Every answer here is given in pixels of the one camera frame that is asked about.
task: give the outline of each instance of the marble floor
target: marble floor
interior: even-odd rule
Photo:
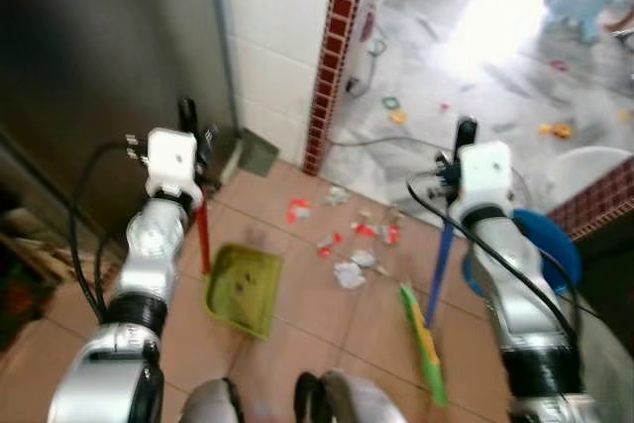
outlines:
[[[452,146],[457,120],[471,115],[479,141],[510,146],[516,205],[545,211],[544,164],[583,146],[634,150],[631,53],[606,32],[584,45],[571,26],[545,28],[543,18],[542,0],[381,0],[367,45],[380,39],[386,50],[370,90],[359,98],[345,95],[331,140],[406,136],[430,145],[334,146],[322,176],[423,217],[404,179],[432,168],[436,150]],[[568,71],[557,73],[554,60]],[[398,98],[405,124],[388,119],[381,104],[386,96]],[[556,122],[571,124],[574,136],[563,141],[539,134],[540,125]]]

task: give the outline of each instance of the green dustpan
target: green dustpan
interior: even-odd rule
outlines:
[[[207,281],[207,310],[217,319],[266,339],[281,263],[275,255],[241,245],[224,245]]]

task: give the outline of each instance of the black cable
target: black cable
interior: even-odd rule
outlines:
[[[481,239],[477,235],[473,234],[466,227],[464,227],[463,225],[458,223],[456,220],[451,218],[449,215],[447,215],[447,214],[443,213],[442,211],[440,211],[438,208],[436,208],[431,203],[429,203],[429,202],[423,200],[422,198],[420,198],[418,196],[418,194],[414,191],[413,187],[412,187],[412,184],[411,184],[412,178],[414,178],[414,177],[408,178],[407,182],[406,182],[407,183],[407,191],[412,196],[412,198],[416,202],[418,202],[422,207],[424,207],[426,210],[430,211],[431,213],[433,213],[434,215],[436,215],[440,219],[445,220],[446,222],[450,223],[456,230],[459,230],[463,235],[465,235],[465,237],[467,237],[468,240],[471,240],[476,245],[478,245],[480,248],[482,248],[494,260],[496,260],[498,263],[500,263],[502,265],[502,267],[504,267],[504,269],[506,269],[513,276],[515,276],[517,279],[519,279],[522,282],[522,284],[524,284],[526,287],[528,287],[528,289],[530,289],[531,292],[533,292],[544,303],[544,305],[553,313],[555,318],[559,321],[560,325],[562,326],[562,329],[566,333],[566,336],[568,338],[569,344],[572,347],[577,349],[578,348],[578,336],[577,336],[577,333],[575,332],[575,329],[573,329],[573,327],[570,325],[570,323],[568,322],[568,319],[566,319],[566,316],[562,313],[562,311],[559,309],[557,304],[555,304],[539,287],[537,287],[535,284],[533,284],[533,282],[531,282],[531,280],[528,277],[526,277],[526,275],[523,272],[518,271],[517,269],[515,269],[515,267],[513,267],[512,264],[510,264],[500,253],[498,253],[494,248],[492,248],[487,242],[485,242],[483,239]]]
[[[101,241],[99,242],[99,246],[97,247],[97,252],[95,253],[95,296],[97,298],[97,304],[101,309],[102,315],[106,315],[106,301],[103,298],[103,287],[101,285],[101,258],[103,256],[103,252],[106,250],[108,246],[108,242],[110,242],[110,235],[105,234],[101,237]]]
[[[368,82],[366,83],[366,86],[364,87],[364,89],[362,89],[361,91],[358,91],[356,93],[353,92],[352,90],[348,91],[348,94],[350,94],[353,98],[355,99],[361,98],[364,94],[370,91],[372,80],[374,79],[374,73],[376,72],[376,60],[378,59],[379,56],[384,54],[386,50],[387,50],[387,45],[385,44],[383,40],[374,41],[373,50],[368,51],[368,54],[370,55],[370,73],[368,74]]]
[[[68,230],[69,232],[68,244],[70,246],[70,256],[72,258],[72,266],[74,268],[75,275],[77,276],[77,281],[79,282],[79,286],[81,287],[81,290],[83,291],[83,295],[85,296],[86,300],[88,301],[88,304],[92,308],[93,312],[95,313],[95,316],[97,316],[97,319],[99,320],[100,323],[103,322],[104,315],[101,312],[101,308],[99,307],[99,304],[97,300],[95,299],[95,296],[92,294],[92,291],[90,290],[90,286],[88,285],[88,282],[86,281],[86,276],[84,275],[83,270],[81,269],[81,262],[79,260],[79,247],[77,243],[77,218],[76,218],[77,212],[78,212],[77,204],[79,203],[79,200],[81,199],[85,191],[85,188],[88,183],[88,179],[90,178],[90,175],[92,173],[92,170],[94,169],[95,165],[99,162],[99,160],[111,151],[116,151],[116,150],[124,151],[127,148],[128,148],[127,143],[106,143],[99,146],[97,149],[95,149],[95,151],[88,158],[86,165],[84,166],[83,170],[81,171],[81,174],[79,175],[79,178],[77,179],[77,184],[72,193],[72,196],[70,198],[70,204],[68,206],[68,229],[69,229]]]
[[[328,141],[328,143],[330,143],[332,146],[337,146],[339,148],[364,148],[365,146],[373,146],[374,144],[387,143],[391,141],[410,141],[412,143],[422,144],[423,146],[428,146],[430,148],[434,148],[439,151],[445,151],[447,153],[453,151],[452,149],[439,146],[438,144],[433,144],[423,139],[411,138],[409,136],[387,136],[384,138],[370,139],[368,141],[360,141],[358,143],[339,143],[331,139],[326,139],[326,141]],[[522,184],[524,195],[526,196],[526,207],[531,208],[533,206],[533,195],[528,188],[528,183],[526,183],[524,175],[522,175],[515,167],[512,167],[511,170]]]
[[[573,301],[573,328],[575,329],[575,333],[578,336],[580,336],[582,323],[581,323],[581,314],[579,312],[579,309],[580,309],[579,294],[577,293],[575,284],[573,283],[573,280],[571,279],[571,276],[568,274],[566,269],[555,259],[555,257],[553,257],[550,253],[545,252],[539,247],[537,249],[539,250],[540,255],[544,257],[547,262],[552,264],[557,269],[559,274],[564,278],[564,281],[566,282],[566,286],[568,287],[568,290],[571,292],[571,299]]]
[[[571,305],[574,305],[573,301],[571,299],[569,299],[568,297],[566,297],[566,296],[562,296],[560,294],[559,298],[563,299],[564,301],[568,302]],[[592,316],[595,319],[598,319],[599,321],[603,321],[603,319],[601,318],[601,316],[598,315],[598,313],[592,311],[591,309],[588,309],[587,307],[579,305],[579,306],[577,306],[577,309],[579,309],[580,311],[583,311],[585,314],[589,314],[590,316]]]

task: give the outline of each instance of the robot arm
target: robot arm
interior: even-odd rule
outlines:
[[[449,207],[454,220],[524,274],[557,308],[542,274],[538,249],[510,219],[510,151],[504,143],[460,149],[460,188]],[[583,393],[581,360],[562,323],[537,294],[477,244],[472,244],[476,281],[506,368],[513,423],[598,422]]]
[[[207,131],[202,145],[207,153],[211,135]],[[154,129],[148,135],[150,199],[128,225],[129,252],[104,322],[57,387],[49,423],[161,421],[160,336],[189,216],[202,201],[195,176],[205,160],[194,134]],[[196,392],[187,402],[183,423],[238,421],[228,382],[213,380]]]

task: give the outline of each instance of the trash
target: trash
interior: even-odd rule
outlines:
[[[387,272],[387,269],[385,269],[380,264],[377,264],[376,266],[373,266],[372,267],[372,271],[374,271],[377,274],[380,274],[381,276],[389,276],[389,273]]]
[[[350,192],[343,187],[333,185],[328,190],[328,195],[324,199],[324,203],[328,206],[341,205],[342,203],[348,203],[350,200]]]
[[[551,134],[553,132],[552,124],[542,124],[539,127],[539,134]]]
[[[359,267],[373,267],[376,264],[376,258],[370,250],[355,250],[351,260]]]
[[[573,134],[573,128],[570,124],[557,123],[553,126],[553,135],[560,139],[570,139]]]
[[[386,245],[396,245],[400,241],[400,227],[403,213],[397,207],[391,207],[388,212],[387,225],[378,229],[381,239]]]
[[[383,107],[388,111],[393,111],[395,109],[400,109],[400,103],[398,102],[398,98],[394,96],[385,96],[381,99],[383,103]]]
[[[361,235],[363,237],[375,237],[378,235],[377,226],[369,224],[370,218],[371,213],[365,210],[359,212],[359,221],[353,222],[351,225],[357,235]]]
[[[333,247],[343,241],[344,239],[339,233],[331,233],[317,244],[319,254],[324,258],[330,257],[330,254],[333,251]]]
[[[361,268],[352,262],[335,264],[335,277],[344,289],[355,289],[366,282]]]
[[[378,233],[386,245],[396,245],[400,241],[400,228],[396,225],[381,225]]]
[[[407,122],[407,113],[402,109],[396,109],[389,113],[389,120],[395,124],[405,124]]]
[[[288,212],[286,214],[286,220],[288,223],[295,223],[298,219],[304,219],[310,217],[310,209],[312,204],[310,200],[304,200],[302,198],[293,198],[288,203]]]

